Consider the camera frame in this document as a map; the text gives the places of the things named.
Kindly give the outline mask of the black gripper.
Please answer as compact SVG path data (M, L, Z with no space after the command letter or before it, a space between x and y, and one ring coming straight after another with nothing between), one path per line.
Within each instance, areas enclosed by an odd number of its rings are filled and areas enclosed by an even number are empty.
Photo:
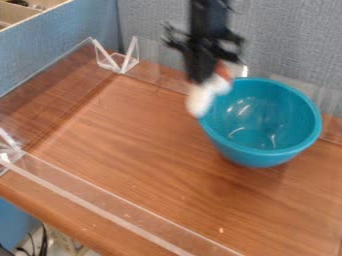
M228 21L228 13L191 13L187 30L170 22L165 24L165 43L181 52L194 82L211 77L219 60L241 62L245 38L232 31Z

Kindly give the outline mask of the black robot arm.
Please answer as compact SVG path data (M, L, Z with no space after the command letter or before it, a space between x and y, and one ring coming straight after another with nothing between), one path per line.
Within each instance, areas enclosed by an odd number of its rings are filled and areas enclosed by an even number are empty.
M190 28L165 24L166 45L183 55L191 82L207 81L221 60L241 63L246 39L228 27L230 0L190 0Z

